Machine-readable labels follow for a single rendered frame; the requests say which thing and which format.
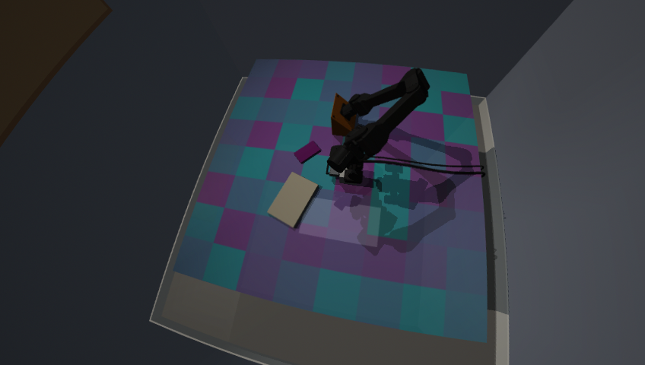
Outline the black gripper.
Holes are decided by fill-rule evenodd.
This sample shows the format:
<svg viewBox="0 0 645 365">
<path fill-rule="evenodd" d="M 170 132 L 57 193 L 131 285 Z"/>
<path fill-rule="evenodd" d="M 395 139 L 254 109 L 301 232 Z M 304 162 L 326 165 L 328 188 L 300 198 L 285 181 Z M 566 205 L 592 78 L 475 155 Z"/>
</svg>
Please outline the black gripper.
<svg viewBox="0 0 645 365">
<path fill-rule="evenodd" d="M 363 181 L 362 169 L 364 168 L 364 161 L 359 162 L 357 158 L 354 158 L 346 168 L 348 170 L 345 170 L 344 181 L 346 183 L 361 184 Z"/>
</svg>

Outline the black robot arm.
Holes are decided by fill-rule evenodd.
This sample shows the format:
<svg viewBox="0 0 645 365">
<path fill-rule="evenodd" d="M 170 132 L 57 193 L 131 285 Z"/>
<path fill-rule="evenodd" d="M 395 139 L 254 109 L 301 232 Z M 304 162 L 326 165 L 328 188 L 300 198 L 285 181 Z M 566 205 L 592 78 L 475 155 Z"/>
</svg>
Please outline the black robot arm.
<svg viewBox="0 0 645 365">
<path fill-rule="evenodd" d="M 342 173 L 349 163 L 357 158 L 359 162 L 379 153 L 388 141 L 389 133 L 402 122 L 417 106 L 425 103 L 430 88 L 420 68 L 412 68 L 399 83 L 386 87 L 374 94 L 355 94 L 348 103 L 342 104 L 341 114 L 350 121 L 356 114 L 365 116 L 373 107 L 398 99 L 376 122 L 364 127 L 357 125 L 345 137 L 344 144 L 331 147 L 328 165 Z M 365 154 L 362 153 L 364 150 Z"/>
</svg>

